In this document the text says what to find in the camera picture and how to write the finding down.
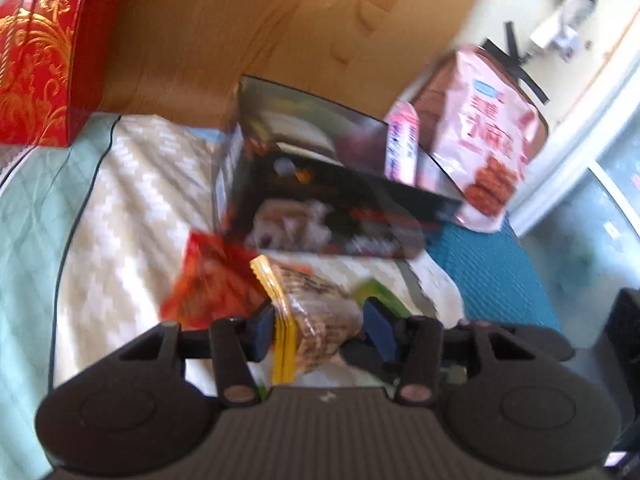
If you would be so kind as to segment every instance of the teal blanket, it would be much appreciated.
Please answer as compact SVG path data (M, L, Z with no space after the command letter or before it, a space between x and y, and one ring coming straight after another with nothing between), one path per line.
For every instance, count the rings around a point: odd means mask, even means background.
M33 480L50 470L33 422L49 387L56 287L117 119L92 116L71 148L29 150L0 178L2 479Z

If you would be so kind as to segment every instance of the snack box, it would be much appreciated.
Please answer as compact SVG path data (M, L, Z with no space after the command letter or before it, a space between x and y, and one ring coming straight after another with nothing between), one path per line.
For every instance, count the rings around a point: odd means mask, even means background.
M120 0L0 0L0 144L69 146L102 99Z
M215 230L232 243L412 258L462 204L425 153L428 189L385 177L382 121L250 76L236 96L212 180Z

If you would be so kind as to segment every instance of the red gift box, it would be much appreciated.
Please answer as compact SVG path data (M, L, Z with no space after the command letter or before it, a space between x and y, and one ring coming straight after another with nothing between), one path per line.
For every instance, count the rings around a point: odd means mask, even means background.
M119 0L0 0L0 144L69 146L102 98Z

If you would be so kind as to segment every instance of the round pad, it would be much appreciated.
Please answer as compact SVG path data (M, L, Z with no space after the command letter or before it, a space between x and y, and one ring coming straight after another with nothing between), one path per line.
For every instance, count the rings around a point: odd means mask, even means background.
M93 371L54 390L36 415L40 443L65 468L98 476L149 472L205 436L212 403L177 373L149 362Z
M481 460L543 475L597 464L619 425L604 392L540 359L490 363L452 393L445 418L463 448Z

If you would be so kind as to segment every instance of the gold floral pattern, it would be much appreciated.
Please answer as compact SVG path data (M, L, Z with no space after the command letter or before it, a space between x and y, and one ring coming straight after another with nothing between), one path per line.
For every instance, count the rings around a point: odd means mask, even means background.
M52 13L52 20L58 22L58 14L68 12L71 6L69 0L40 0L40 6Z
M22 126L29 144L57 146L53 133L66 125L67 106L54 106L51 99L66 92L68 85L73 30L59 19L71 6L68 0L39 3L43 14L20 8L0 18L0 34L13 29L10 41L16 47L0 86L0 120L16 130ZM14 137L15 132L9 132L5 142Z

